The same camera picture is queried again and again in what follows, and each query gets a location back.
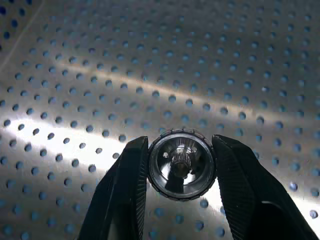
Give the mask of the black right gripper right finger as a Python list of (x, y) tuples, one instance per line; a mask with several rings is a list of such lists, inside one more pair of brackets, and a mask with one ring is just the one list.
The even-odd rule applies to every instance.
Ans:
[(235, 240), (316, 240), (283, 185), (238, 140), (213, 135), (217, 180)]

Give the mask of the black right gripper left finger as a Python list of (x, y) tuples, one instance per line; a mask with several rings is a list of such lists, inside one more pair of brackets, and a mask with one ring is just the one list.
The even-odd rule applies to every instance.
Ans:
[(141, 240), (147, 191), (148, 137), (128, 142), (95, 188), (79, 240)]

